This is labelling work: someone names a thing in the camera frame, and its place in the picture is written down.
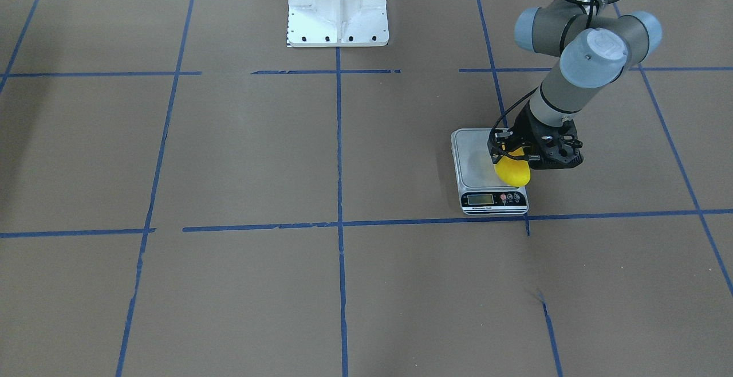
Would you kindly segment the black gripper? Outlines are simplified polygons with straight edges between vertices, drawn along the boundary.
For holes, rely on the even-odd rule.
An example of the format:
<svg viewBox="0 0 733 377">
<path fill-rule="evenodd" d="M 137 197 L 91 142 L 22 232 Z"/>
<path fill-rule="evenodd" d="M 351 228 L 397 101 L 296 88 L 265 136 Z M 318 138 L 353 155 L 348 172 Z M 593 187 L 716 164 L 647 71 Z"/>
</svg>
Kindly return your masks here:
<svg viewBox="0 0 733 377">
<path fill-rule="evenodd" d="M 508 158 L 526 162 L 531 167 L 548 167 L 552 143 L 553 128 L 534 118 L 528 108 L 523 108 L 510 128 L 491 129 L 487 147 L 495 165 Z"/>
</svg>

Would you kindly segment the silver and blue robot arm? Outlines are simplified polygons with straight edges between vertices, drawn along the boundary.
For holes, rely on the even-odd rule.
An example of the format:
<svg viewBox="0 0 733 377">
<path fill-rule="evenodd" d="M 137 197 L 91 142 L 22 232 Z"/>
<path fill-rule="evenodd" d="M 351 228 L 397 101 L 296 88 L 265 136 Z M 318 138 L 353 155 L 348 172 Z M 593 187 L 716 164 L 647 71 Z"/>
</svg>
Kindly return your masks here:
<svg viewBox="0 0 733 377">
<path fill-rule="evenodd" d="M 663 38 L 660 21 L 646 11 L 603 17 L 603 10 L 618 1 L 554 0 L 518 17 L 516 44 L 558 60 L 539 87 L 515 103 L 521 110 L 513 126 L 490 131 L 493 163 L 568 169 L 583 162 L 576 116 L 604 87 L 649 57 Z"/>
</svg>

